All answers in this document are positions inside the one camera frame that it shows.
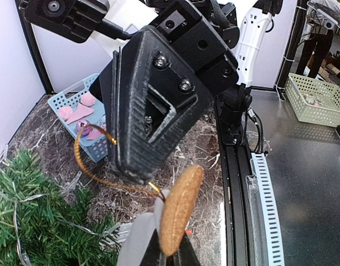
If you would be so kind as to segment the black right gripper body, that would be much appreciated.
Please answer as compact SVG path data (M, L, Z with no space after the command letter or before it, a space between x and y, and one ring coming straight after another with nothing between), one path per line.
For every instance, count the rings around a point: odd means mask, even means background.
M229 47L196 7L188 1L174 1L146 26L154 27L160 33L210 91L212 100L238 81L235 70L237 61ZM99 83L96 86L102 95L105 115L109 102L106 97L109 95L111 85L111 62L99 75Z

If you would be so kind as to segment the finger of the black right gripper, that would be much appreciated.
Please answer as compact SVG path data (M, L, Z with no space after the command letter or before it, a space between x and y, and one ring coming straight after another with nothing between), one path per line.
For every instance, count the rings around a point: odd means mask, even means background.
M124 46L119 73L119 169L145 183L212 102L210 91L154 27Z
M110 64L110 88L106 99L107 129L116 138L111 145L113 164L129 165L129 62L123 50L114 51Z

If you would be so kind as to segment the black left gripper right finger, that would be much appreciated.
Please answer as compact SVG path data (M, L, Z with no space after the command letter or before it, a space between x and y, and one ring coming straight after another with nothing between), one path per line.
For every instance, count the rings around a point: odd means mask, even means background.
M201 266L186 233L184 234L181 244L176 252L176 265Z

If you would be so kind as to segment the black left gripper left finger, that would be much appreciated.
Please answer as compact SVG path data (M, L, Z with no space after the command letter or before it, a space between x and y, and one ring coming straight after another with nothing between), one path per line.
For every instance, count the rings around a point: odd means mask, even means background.
M116 265L140 265L154 232L158 232L162 209L139 215L121 247Z

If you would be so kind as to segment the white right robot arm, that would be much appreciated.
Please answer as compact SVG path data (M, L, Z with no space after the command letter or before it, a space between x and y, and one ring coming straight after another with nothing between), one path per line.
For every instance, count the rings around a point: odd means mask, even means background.
M188 1L174 1L140 29L99 75L113 173L147 183L219 94L239 91L238 41L224 40Z

